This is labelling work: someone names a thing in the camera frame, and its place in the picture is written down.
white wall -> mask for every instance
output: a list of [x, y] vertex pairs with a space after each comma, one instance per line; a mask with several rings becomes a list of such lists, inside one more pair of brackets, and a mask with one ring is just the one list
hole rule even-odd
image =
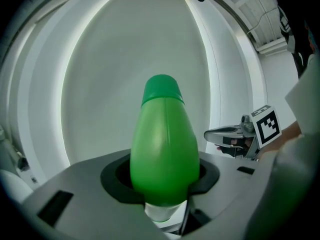
[[208, 64], [185, 0], [111, 0], [81, 36], [64, 80], [62, 130], [71, 163], [131, 147], [145, 84], [157, 74], [177, 80], [205, 151]]
[[285, 96], [298, 82], [297, 68], [290, 52], [260, 55], [260, 62], [264, 73], [268, 104], [274, 106], [280, 120], [280, 126], [285, 129], [296, 118], [291, 111]]

green bottle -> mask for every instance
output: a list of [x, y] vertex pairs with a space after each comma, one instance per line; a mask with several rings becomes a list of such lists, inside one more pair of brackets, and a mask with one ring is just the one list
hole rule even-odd
[[197, 140], [178, 84], [169, 75], [155, 75], [145, 85], [133, 137], [133, 188], [144, 194], [146, 203], [175, 206], [187, 199], [199, 170]]

person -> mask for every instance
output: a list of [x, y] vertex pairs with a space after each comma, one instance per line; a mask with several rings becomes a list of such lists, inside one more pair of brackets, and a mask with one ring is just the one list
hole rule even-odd
[[[318, 53], [320, 25], [315, 11], [318, 8], [317, 0], [277, 0], [277, 3], [281, 33], [288, 43], [300, 78], [307, 68], [309, 57]], [[301, 130], [296, 121], [284, 129], [280, 137], [263, 147], [258, 158], [261, 159], [266, 152], [279, 150], [288, 140], [300, 134]], [[252, 140], [247, 139], [245, 145], [250, 147], [251, 142]], [[231, 144], [237, 144], [237, 140], [231, 140]]]

green bottle cap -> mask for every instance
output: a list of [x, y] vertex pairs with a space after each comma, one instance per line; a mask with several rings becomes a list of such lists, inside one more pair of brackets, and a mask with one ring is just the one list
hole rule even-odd
[[151, 77], [144, 87], [142, 105], [152, 99], [164, 97], [175, 98], [184, 103], [178, 83], [173, 77], [166, 74]]

bottle body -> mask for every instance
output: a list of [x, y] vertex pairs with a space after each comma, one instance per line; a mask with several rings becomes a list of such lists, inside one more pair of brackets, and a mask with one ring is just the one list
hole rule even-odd
[[130, 176], [146, 203], [174, 206], [187, 199], [199, 178], [198, 145], [181, 100], [157, 97], [145, 102], [135, 129]]

